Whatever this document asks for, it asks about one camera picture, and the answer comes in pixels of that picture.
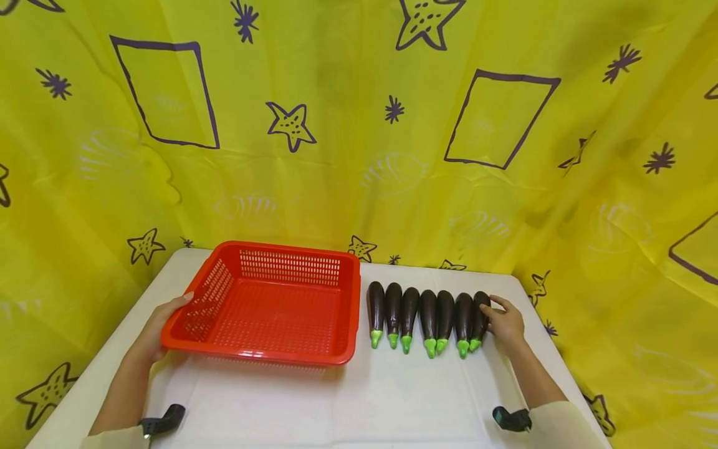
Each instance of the right hand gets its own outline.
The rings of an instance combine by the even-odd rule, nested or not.
[[[504,310],[493,309],[481,304],[481,312],[489,318],[489,332],[507,351],[520,348],[526,344],[523,338],[523,317],[511,302],[501,296],[491,295],[491,300]]]

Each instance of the white sleeve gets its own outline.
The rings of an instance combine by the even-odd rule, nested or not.
[[[576,405],[552,402],[531,410],[530,439],[536,449],[604,449]]]

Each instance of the yellow curtain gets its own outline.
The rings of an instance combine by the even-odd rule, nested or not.
[[[715,0],[0,0],[0,426],[183,246],[514,273],[616,448],[718,447]]]

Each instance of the red basket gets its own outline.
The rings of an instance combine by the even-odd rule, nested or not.
[[[353,254],[242,241],[219,245],[162,330],[162,345],[217,356],[341,365],[359,326]]]

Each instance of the starfish drawing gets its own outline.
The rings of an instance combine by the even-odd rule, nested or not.
[[[50,89],[50,93],[52,94],[53,98],[57,98],[58,96],[61,97],[63,100],[67,100],[65,98],[66,95],[72,96],[72,94],[67,90],[72,84],[67,82],[67,78],[60,79],[59,75],[55,75],[49,70],[46,70],[43,72],[39,68],[35,68],[35,71],[38,72],[45,81],[40,81],[40,83]]]
[[[713,88],[706,92],[706,95],[703,96],[706,100],[718,100],[718,84],[714,85]]]
[[[551,270],[547,271],[545,275],[539,276],[537,274],[532,274],[531,279],[533,279],[533,282],[536,283],[536,287],[533,289],[533,292],[528,296],[528,298],[531,300],[531,304],[533,304],[534,307],[539,305],[539,298],[546,296],[546,287],[544,286],[544,282],[546,282],[546,278],[549,276],[549,273]]]
[[[242,5],[239,4],[239,0],[236,1],[236,4],[233,1],[230,1],[230,4],[239,16],[234,19],[234,26],[239,28],[237,30],[237,34],[242,36],[242,43],[249,40],[249,43],[253,44],[252,28],[259,31],[259,28],[254,25],[254,21],[257,20],[257,17],[259,17],[259,13],[254,12],[254,8],[252,6],[247,6],[247,3],[244,4],[243,8]]]
[[[8,193],[4,182],[8,175],[10,175],[10,170],[0,164],[0,205],[4,208],[10,207],[10,193]]]
[[[546,332],[549,333],[551,337],[559,336],[559,332],[556,330],[554,325],[551,324],[551,321],[546,320],[546,325],[544,327],[546,328]]]
[[[648,169],[645,173],[648,174],[655,171],[656,174],[658,174],[661,168],[673,168],[673,164],[676,163],[676,161],[673,160],[674,157],[673,148],[669,148],[668,142],[664,143],[661,153],[653,152],[648,162],[643,164],[643,168]]]
[[[391,95],[389,96],[389,106],[384,106],[384,109],[386,110],[384,120],[389,120],[390,125],[395,121],[399,121],[399,116],[404,113],[404,107],[399,103],[399,99]]]
[[[65,362],[55,368],[42,383],[18,394],[15,400],[30,406],[25,420],[25,430],[35,427],[45,410],[57,407],[77,380],[78,377],[70,377],[70,362]]]
[[[51,12],[65,12],[62,7],[55,2],[55,0],[27,0],[30,3],[34,4],[35,6],[39,6],[40,8],[43,8],[47,11]],[[7,5],[2,8],[0,7],[0,16],[6,16],[13,12],[17,4],[20,2],[20,0],[9,0],[7,2]]]
[[[603,430],[603,433],[607,437],[613,436],[613,434],[616,433],[616,426],[613,425],[613,422],[608,415],[606,399],[604,398],[603,394],[599,394],[593,399],[589,398],[585,394],[583,395],[583,397],[584,399],[586,399],[586,402],[588,402],[588,406],[593,412],[593,415],[596,417],[596,421],[598,421],[598,424],[601,426],[601,430]]]
[[[399,0],[404,10],[396,49],[403,50],[422,38],[435,50],[446,50],[444,25],[464,6],[466,0]]]
[[[638,53],[640,53],[640,50],[636,50],[635,48],[632,49],[630,47],[630,44],[626,44],[625,46],[621,45],[618,59],[614,59],[613,62],[608,65],[608,71],[604,73],[604,75],[606,75],[606,78],[603,78],[602,83],[609,81],[611,84],[613,84],[613,82],[616,81],[616,78],[618,78],[618,74],[621,70],[628,73],[629,65],[643,59],[643,57],[638,56]]]
[[[352,243],[349,244],[347,253],[354,254],[359,258],[359,260],[363,260],[364,262],[371,262],[371,254],[369,253],[375,249],[375,244],[364,243],[359,237],[352,236]]]
[[[453,263],[449,262],[447,259],[444,259],[444,262],[439,267],[439,269],[452,269],[456,272],[462,272],[466,269],[466,265],[453,264]]]
[[[144,259],[144,262],[149,265],[149,262],[152,261],[152,255],[155,253],[155,251],[164,251],[165,247],[163,244],[154,241],[154,238],[157,237],[157,228],[152,228],[142,237],[138,237],[137,239],[127,239],[127,244],[132,248],[132,255],[130,256],[130,262],[135,265],[135,262],[139,260],[140,257]]]
[[[563,162],[559,165],[559,168],[568,169],[568,170],[566,170],[566,173],[564,173],[564,176],[566,176],[566,175],[568,174],[568,172],[570,171],[571,167],[573,167],[574,165],[578,165],[578,164],[581,163],[581,157],[583,156],[583,150],[584,150],[584,148],[586,147],[586,145],[588,144],[588,142],[591,141],[591,138],[593,137],[594,134],[596,134],[596,131],[593,131],[593,132],[588,136],[588,138],[586,138],[586,139],[579,139],[579,152],[578,152],[578,154],[577,154],[576,156],[570,157],[570,158],[567,159],[566,161],[563,161]]]
[[[308,144],[317,143],[305,123],[307,121],[306,104],[300,104],[289,113],[277,103],[268,101],[266,105],[274,112],[274,122],[269,127],[267,134],[286,134],[289,152],[297,152],[299,144],[302,142]]]

